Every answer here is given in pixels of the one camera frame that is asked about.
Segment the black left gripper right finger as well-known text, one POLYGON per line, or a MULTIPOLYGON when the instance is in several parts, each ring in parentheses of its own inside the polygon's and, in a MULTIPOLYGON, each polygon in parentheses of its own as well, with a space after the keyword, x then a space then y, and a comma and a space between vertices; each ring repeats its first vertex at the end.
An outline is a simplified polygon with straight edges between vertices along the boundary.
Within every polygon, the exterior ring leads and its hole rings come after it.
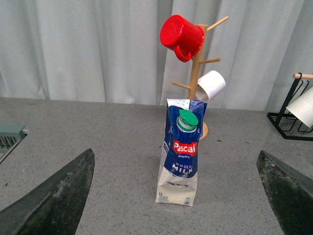
POLYGON ((313 180, 262 150, 256 162, 269 204, 286 235, 313 233, 313 180))

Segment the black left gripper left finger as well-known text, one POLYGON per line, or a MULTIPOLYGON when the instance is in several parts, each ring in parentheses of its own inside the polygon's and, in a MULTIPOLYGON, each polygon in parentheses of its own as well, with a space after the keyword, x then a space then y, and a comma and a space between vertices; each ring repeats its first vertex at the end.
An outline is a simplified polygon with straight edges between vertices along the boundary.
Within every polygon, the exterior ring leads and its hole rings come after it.
POLYGON ((73 235, 91 187, 95 159, 87 149, 0 212, 2 235, 73 235))

